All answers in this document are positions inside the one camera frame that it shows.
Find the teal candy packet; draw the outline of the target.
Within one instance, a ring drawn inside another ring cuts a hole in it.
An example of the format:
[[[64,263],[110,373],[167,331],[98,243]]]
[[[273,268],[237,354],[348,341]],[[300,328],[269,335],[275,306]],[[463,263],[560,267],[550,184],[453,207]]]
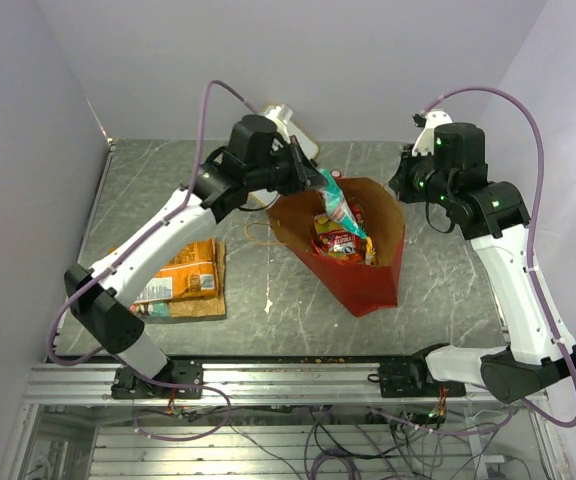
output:
[[[317,192],[327,216],[346,232],[356,235],[362,240],[367,239],[367,234],[356,220],[343,190],[333,175],[325,169],[320,169],[319,173],[325,179],[325,185],[318,187]]]

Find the red brown paper bag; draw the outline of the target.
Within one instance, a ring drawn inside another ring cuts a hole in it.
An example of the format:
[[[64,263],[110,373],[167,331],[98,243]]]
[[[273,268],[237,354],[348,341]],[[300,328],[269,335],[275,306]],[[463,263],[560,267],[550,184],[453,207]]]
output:
[[[310,191],[281,196],[267,218],[277,242],[286,246],[355,317],[398,305],[405,219],[395,198],[378,182],[337,181],[367,234],[327,232],[323,198]]]

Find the orange snack packet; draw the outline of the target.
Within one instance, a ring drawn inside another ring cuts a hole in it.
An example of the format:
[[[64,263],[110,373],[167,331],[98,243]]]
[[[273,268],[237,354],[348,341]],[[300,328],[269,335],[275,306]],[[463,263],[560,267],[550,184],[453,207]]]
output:
[[[218,293],[214,238],[186,245],[148,281],[136,304],[211,299]]]

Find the tan chips bag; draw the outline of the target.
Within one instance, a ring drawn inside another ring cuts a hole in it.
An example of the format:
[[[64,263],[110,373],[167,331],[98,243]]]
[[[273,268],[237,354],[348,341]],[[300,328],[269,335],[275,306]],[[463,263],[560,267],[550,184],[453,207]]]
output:
[[[225,244],[216,240],[218,293],[211,299],[195,299],[168,302],[151,302],[131,305],[130,311],[142,317],[153,318],[202,318],[222,316],[225,305]]]

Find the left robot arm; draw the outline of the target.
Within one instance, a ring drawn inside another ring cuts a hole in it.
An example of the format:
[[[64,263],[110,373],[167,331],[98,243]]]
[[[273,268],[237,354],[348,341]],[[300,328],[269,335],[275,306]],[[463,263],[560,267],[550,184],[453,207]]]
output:
[[[299,143],[287,106],[246,115],[233,126],[228,144],[213,151],[190,184],[175,190],[129,240],[88,268],[74,264],[66,271],[70,312],[129,375],[118,394],[160,397],[202,387],[201,380],[179,372],[130,310],[155,274],[187,244],[209,237],[250,194],[290,196],[325,183]]]

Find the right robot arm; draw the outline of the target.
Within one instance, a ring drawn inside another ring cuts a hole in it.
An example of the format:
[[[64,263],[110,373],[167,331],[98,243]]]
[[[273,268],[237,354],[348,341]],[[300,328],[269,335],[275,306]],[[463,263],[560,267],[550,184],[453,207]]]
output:
[[[421,364],[408,373],[410,387],[427,396],[444,382],[470,383],[512,403],[576,373],[576,340],[531,278],[538,264],[528,258],[527,207],[515,185],[489,180],[483,130],[439,111],[418,121],[421,132],[389,186],[404,203],[442,207],[450,227],[460,229],[486,270],[509,344],[427,347],[414,357]]]

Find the small yellow-framed whiteboard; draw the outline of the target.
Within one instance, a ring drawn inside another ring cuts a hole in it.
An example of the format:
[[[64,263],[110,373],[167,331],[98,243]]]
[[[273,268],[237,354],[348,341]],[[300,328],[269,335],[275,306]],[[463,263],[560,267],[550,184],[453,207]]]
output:
[[[309,159],[314,159],[319,153],[318,144],[300,127],[294,120],[294,112],[292,115],[292,122],[296,127],[296,134],[299,144],[303,150],[305,156]],[[279,194],[276,192],[270,192],[267,189],[261,189],[252,192],[249,197],[258,204],[258,208],[266,209],[272,206],[278,199]]]

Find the yellow snack packet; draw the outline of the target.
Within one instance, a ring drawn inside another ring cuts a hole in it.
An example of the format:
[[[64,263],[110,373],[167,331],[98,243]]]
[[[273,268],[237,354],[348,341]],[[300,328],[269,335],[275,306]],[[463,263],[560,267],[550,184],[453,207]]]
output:
[[[363,240],[364,245],[364,261],[366,265],[373,265],[375,261],[376,250],[373,241],[370,237]]]

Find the aluminium mounting rail frame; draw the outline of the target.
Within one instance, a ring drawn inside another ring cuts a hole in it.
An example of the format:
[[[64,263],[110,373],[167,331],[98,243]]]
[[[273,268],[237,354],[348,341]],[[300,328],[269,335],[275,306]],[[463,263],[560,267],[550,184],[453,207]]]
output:
[[[569,479],[546,394],[396,389],[395,358],[187,359],[196,392],[120,395],[111,360],[35,366],[4,479]]]

